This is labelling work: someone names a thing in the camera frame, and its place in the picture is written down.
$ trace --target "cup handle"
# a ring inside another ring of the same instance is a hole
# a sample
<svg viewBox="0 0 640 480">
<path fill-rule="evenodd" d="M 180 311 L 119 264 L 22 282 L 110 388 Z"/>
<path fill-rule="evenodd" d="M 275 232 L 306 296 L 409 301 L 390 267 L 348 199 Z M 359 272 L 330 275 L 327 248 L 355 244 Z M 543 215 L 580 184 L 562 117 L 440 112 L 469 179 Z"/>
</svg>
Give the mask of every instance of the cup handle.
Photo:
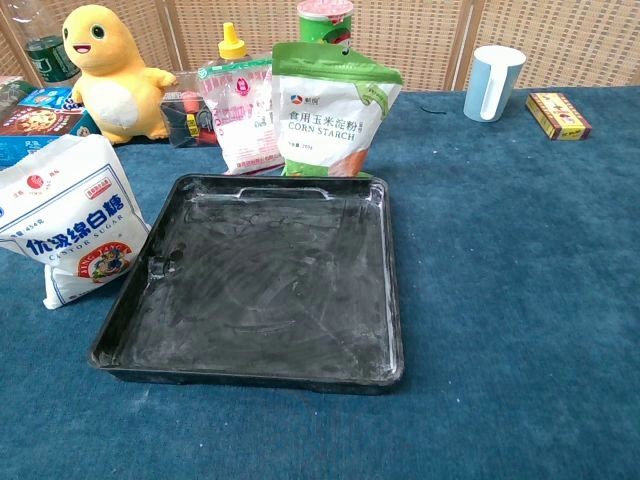
<svg viewBox="0 0 640 480">
<path fill-rule="evenodd" d="M 508 67 L 504 64 L 491 65 L 487 90 L 484 92 L 484 100 L 480 108 L 480 118 L 483 120 L 492 120 L 496 116 L 502 90 L 507 81 L 507 70 Z"/>
</svg>

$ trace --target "corn starch bag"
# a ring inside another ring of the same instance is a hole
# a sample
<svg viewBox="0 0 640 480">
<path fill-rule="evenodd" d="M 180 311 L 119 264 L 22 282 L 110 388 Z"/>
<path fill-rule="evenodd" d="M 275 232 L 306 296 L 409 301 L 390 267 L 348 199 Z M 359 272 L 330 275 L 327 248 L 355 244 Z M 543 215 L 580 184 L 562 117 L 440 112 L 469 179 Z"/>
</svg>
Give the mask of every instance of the corn starch bag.
<svg viewBox="0 0 640 480">
<path fill-rule="evenodd" d="M 284 174 L 358 175 L 401 86 L 397 70 L 339 45 L 276 45 L 274 124 Z"/>
</svg>

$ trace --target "plush toy belly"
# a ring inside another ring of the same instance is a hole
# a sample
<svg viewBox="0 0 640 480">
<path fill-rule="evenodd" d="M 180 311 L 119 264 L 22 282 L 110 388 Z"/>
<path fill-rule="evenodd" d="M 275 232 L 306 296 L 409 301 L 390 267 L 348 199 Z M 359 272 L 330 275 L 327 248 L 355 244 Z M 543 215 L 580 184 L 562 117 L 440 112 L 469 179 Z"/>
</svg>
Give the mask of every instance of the plush toy belly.
<svg viewBox="0 0 640 480">
<path fill-rule="evenodd" d="M 107 123 L 130 128 L 138 121 L 136 100 L 129 90 L 112 81 L 96 83 L 91 87 L 87 108 L 98 124 Z"/>
</svg>

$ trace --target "yellow bottle cap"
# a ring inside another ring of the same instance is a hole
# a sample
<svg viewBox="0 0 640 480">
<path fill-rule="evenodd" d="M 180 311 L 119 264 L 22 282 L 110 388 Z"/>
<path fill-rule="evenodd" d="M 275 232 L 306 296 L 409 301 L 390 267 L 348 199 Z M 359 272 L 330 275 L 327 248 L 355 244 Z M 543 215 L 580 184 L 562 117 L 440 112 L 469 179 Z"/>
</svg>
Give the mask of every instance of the yellow bottle cap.
<svg viewBox="0 0 640 480">
<path fill-rule="evenodd" d="M 244 40 L 240 40 L 236 35 L 236 29 L 233 23 L 226 22 L 223 26 L 224 40 L 218 44 L 220 58 L 225 60 L 236 60 L 247 54 L 247 47 Z"/>
</svg>

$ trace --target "plush toy eye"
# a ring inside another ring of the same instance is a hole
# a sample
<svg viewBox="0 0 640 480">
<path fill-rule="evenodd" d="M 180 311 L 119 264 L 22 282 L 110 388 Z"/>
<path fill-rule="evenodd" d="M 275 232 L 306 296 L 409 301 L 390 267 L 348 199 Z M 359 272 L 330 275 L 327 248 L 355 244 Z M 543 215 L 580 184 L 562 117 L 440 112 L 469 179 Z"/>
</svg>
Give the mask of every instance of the plush toy eye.
<svg viewBox="0 0 640 480">
<path fill-rule="evenodd" d="M 93 35 L 93 38 L 96 38 L 98 40 L 103 39 L 104 28 L 102 28 L 100 25 L 94 25 L 93 27 L 91 27 L 91 35 Z"/>
</svg>

